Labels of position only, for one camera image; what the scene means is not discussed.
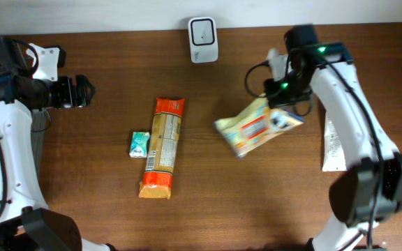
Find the white cream tube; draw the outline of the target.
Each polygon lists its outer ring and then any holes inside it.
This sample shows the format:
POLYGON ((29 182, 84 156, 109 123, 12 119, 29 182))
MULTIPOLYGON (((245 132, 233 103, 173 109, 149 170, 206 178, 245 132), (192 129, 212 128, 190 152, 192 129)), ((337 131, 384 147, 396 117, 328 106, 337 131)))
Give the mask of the white cream tube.
POLYGON ((324 160, 322 164, 323 172, 345 172, 345 156, 341 142, 338 138, 334 124, 325 113, 325 131, 324 131, 324 160))

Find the yellow snack bag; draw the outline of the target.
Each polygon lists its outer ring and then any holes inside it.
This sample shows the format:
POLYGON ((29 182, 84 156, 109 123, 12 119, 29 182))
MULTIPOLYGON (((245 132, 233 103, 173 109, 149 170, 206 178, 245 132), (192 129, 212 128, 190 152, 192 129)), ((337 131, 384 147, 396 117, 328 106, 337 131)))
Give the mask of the yellow snack bag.
POLYGON ((284 108, 270 108, 267 99, 256 98, 234 117, 214 122, 215 129, 238 158, 297 126, 304 119, 284 108))

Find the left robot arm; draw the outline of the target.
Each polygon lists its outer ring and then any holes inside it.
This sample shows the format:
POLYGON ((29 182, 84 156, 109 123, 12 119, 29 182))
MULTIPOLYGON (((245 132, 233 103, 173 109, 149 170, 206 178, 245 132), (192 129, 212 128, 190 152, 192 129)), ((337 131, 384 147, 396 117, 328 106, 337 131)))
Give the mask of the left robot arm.
POLYGON ((31 136, 35 112, 82 108, 95 95, 84 75, 59 76, 66 51, 0 37, 0 250, 111 250, 82 238, 75 221, 48 208, 31 136))

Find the orange biscuit packet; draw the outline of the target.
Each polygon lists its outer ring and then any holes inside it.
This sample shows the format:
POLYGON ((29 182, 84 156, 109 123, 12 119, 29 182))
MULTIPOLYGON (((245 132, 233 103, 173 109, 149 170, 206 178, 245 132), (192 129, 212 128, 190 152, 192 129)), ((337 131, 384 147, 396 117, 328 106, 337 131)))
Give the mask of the orange biscuit packet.
POLYGON ((185 100, 157 98, 139 197, 169 199, 185 100))

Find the small teal tissue pack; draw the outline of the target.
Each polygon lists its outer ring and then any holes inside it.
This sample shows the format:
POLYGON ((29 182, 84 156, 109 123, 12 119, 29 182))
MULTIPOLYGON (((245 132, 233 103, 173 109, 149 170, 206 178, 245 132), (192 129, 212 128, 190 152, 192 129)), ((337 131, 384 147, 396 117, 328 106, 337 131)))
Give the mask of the small teal tissue pack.
POLYGON ((129 156, 131 158, 146 158, 150 137, 149 132, 133 132, 129 156))

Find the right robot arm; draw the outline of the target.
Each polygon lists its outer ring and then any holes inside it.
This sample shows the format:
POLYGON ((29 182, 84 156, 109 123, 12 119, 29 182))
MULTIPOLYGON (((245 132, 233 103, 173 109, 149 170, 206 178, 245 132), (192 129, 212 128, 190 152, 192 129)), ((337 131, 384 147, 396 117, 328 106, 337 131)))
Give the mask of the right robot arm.
POLYGON ((373 113, 343 43, 321 43, 311 24, 292 27, 284 43, 288 53, 269 61, 269 106, 294 107, 317 96, 331 116, 346 165, 329 189, 332 214, 305 248, 353 250, 365 238, 372 250, 377 224, 402 211, 402 154, 373 113))

